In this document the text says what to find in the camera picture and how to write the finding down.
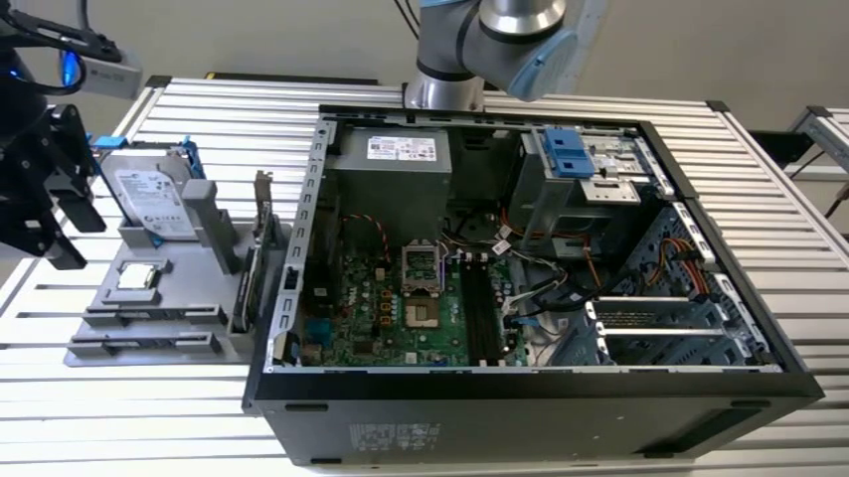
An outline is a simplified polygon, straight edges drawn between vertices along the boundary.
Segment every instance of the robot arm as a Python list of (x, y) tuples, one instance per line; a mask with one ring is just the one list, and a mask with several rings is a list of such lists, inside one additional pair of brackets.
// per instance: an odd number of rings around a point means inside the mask
[[(69, 52), (79, 67), (69, 84), (34, 82), (16, 52), (32, 47)], [(45, 94), (80, 89), (83, 57), (121, 61), (105, 36), (12, 11), (0, 0), (0, 256), (42, 256), (59, 269), (83, 268), (87, 262), (63, 234), (55, 203), (80, 232), (107, 227), (92, 206), (88, 180), (96, 163), (77, 109), (48, 106), (45, 99)]]
[(562, 28), (566, 0), (420, 0), (418, 72), (404, 105), (478, 110), (488, 81), (532, 101), (566, 69), (576, 35)]

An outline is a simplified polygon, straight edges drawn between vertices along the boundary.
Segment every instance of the power cable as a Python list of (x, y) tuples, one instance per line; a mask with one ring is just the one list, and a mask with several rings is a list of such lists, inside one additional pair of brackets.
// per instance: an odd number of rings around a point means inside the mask
[(419, 39), (419, 34), (415, 31), (415, 27), (412, 26), (412, 23), (410, 22), (410, 18), (407, 17), (407, 12), (403, 9), (403, 7), (400, 6), (400, 2), (398, 0), (392, 0), (395, 2), (395, 7), (398, 8), (398, 13), (400, 13), (400, 16), (403, 17), (403, 21), (407, 24), (407, 27), (410, 28), (410, 33), (412, 34), (412, 36), (415, 37), (415, 39)]
[(415, 22), (415, 26), (416, 27), (422, 26), (422, 24), (419, 23), (419, 19), (415, 16), (415, 10), (412, 10), (412, 7), (410, 6), (410, 0), (404, 0), (404, 3), (407, 4), (407, 10), (410, 10), (410, 17), (412, 17), (412, 22)]

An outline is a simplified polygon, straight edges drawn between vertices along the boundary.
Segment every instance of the processor chip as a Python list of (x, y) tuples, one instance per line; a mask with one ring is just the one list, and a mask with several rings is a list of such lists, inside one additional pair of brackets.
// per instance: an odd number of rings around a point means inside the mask
[(434, 298), (407, 298), (403, 304), (407, 328), (439, 328), (439, 303)]

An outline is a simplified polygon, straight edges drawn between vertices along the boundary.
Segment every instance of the motherboard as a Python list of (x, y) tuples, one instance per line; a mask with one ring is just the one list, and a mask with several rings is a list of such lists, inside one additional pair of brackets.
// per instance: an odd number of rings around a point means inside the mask
[[(478, 257), (480, 273), (475, 275), (470, 257), (439, 256), (438, 248), (434, 250), (430, 256), (439, 262), (432, 263), (432, 272), (424, 248), (404, 250), (406, 260), (402, 253), (394, 254), (391, 264), (356, 253), (342, 256), (336, 313), (307, 322), (304, 365), (458, 367), (480, 366), (483, 360), (492, 366), (524, 363), (522, 336), (504, 331), (500, 323), (500, 303), (514, 293), (507, 263), (492, 259), (480, 262)], [(464, 282), (470, 273), (474, 283)], [(431, 279), (435, 288), (411, 289), (410, 282)], [(486, 309), (479, 317), (480, 308)], [(470, 309), (476, 315), (472, 322)]]

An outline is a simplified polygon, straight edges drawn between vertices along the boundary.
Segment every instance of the sticker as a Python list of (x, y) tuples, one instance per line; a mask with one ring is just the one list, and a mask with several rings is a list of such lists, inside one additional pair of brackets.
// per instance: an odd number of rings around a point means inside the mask
[(383, 161), (436, 161), (436, 139), (428, 137), (372, 136), (368, 159)]
[(506, 240), (502, 240), (495, 245), (492, 245), (492, 251), (495, 252), (495, 255), (500, 255), (507, 250), (510, 250), (510, 247), (511, 247), (510, 242)]
[(351, 424), (348, 430), (351, 446), (359, 452), (434, 450), (442, 424), (428, 422)]
[(124, 203), (141, 226), (163, 239), (196, 239), (171, 178), (159, 171), (115, 172)]
[(510, 228), (510, 226), (503, 225), (499, 228), (499, 234), (498, 234), (498, 239), (506, 239), (510, 237), (510, 234), (514, 232), (514, 230)]

